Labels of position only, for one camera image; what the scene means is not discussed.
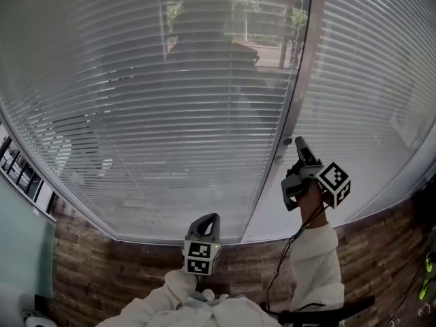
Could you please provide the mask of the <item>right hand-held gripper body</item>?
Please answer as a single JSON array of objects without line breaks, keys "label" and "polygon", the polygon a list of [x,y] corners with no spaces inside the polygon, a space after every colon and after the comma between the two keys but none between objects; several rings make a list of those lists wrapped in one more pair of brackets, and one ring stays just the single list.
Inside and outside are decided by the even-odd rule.
[{"label": "right hand-held gripper body", "polygon": [[312,165],[305,165],[303,161],[298,161],[281,181],[283,201],[288,211],[298,207],[296,197],[304,192],[306,180],[318,182],[326,204],[332,209],[338,207],[351,191],[348,173],[335,162],[324,165],[317,161]]}]

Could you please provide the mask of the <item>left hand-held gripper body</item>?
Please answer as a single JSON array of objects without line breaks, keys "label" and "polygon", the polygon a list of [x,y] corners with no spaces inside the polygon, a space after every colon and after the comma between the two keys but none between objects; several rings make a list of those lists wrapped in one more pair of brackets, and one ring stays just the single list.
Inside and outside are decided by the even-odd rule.
[{"label": "left hand-held gripper body", "polygon": [[212,274],[221,253],[220,225],[220,216],[210,213],[189,226],[183,247],[186,273]]}]

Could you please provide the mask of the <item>glass window with white blinds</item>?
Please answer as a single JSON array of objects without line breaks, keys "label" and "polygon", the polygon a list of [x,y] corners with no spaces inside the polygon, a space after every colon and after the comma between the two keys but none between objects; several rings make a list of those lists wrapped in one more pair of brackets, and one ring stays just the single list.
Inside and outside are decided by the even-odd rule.
[{"label": "glass window with white blinds", "polygon": [[436,120],[426,138],[400,172],[346,223],[360,220],[402,202],[424,187],[436,173]]},{"label": "glass window with white blinds", "polygon": [[[297,0],[307,25],[295,37],[293,84],[275,111],[279,131],[241,243],[279,240],[301,224],[280,183],[302,136],[324,163],[351,179],[328,211],[344,225],[406,165],[436,120],[436,0]],[[288,146],[286,137],[293,139]],[[275,163],[282,156],[283,164]]]},{"label": "glass window with white blinds", "polygon": [[297,0],[0,0],[0,114],[117,239],[241,239],[293,84]]}]

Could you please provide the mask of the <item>person's left forearm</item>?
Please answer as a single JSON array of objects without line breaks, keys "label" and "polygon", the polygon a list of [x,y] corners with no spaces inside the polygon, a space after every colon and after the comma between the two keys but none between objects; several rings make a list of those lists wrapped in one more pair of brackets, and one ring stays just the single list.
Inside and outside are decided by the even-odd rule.
[{"label": "person's left forearm", "polygon": [[175,311],[197,285],[195,275],[184,270],[172,270],[164,277],[161,287],[152,290],[146,298],[135,298],[117,316],[121,327],[145,327],[159,313]]}]

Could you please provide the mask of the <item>person's right forearm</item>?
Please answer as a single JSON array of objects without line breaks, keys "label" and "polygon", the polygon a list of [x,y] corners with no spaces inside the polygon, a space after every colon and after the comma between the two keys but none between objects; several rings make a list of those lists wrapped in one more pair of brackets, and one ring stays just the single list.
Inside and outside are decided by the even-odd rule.
[{"label": "person's right forearm", "polygon": [[345,287],[337,255],[337,232],[326,217],[320,186],[310,183],[296,198],[307,227],[290,245],[290,268],[296,281],[290,309],[344,303]]}]

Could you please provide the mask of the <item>glass door with blinds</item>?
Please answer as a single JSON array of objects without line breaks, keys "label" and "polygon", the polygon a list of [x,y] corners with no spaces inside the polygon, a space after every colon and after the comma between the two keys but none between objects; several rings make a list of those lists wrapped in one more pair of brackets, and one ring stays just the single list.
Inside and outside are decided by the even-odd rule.
[{"label": "glass door with blinds", "polygon": [[344,225],[436,170],[436,0],[0,0],[0,121],[115,240],[289,236],[298,136],[347,172]]}]

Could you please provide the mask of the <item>person's blue jeans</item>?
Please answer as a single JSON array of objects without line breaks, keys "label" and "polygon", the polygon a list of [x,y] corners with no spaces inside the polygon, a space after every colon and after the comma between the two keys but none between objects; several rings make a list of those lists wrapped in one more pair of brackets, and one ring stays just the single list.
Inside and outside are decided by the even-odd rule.
[{"label": "person's blue jeans", "polygon": [[210,302],[211,300],[209,299],[207,294],[205,294],[204,292],[195,291],[189,296],[186,305],[188,307],[191,307],[192,309],[199,309],[204,306],[209,306]]}]

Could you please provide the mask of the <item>person's white fleece jacket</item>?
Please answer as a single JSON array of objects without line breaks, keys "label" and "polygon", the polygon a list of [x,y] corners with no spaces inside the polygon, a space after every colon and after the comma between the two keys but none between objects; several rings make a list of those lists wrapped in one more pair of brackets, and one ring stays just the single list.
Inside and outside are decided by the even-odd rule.
[{"label": "person's white fleece jacket", "polygon": [[167,297],[135,299],[118,316],[96,327],[281,327],[246,298],[215,301],[189,298],[185,304]]}]

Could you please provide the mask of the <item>black equipment bar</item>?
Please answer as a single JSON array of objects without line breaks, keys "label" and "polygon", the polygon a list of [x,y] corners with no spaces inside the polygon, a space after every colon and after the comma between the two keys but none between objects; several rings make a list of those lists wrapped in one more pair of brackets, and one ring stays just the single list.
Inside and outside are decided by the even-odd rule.
[{"label": "black equipment bar", "polygon": [[370,295],[333,305],[310,303],[294,311],[274,312],[268,309],[266,302],[262,302],[260,308],[275,317],[282,327],[339,327],[341,322],[358,315],[374,303],[375,296]]}]

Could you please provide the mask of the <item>frosted glass door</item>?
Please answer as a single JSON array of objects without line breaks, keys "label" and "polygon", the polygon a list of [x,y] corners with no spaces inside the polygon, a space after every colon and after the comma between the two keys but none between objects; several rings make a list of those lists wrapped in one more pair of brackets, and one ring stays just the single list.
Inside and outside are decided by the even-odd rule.
[{"label": "frosted glass door", "polygon": [[0,282],[52,298],[55,222],[0,174]]}]

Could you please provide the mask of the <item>dark metal railing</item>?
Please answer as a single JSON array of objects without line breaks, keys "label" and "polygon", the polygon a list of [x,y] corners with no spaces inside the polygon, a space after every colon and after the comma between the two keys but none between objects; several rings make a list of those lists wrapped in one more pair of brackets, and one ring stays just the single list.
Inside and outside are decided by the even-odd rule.
[{"label": "dark metal railing", "polygon": [[37,202],[44,182],[9,136],[0,140],[0,169],[33,202]]}]

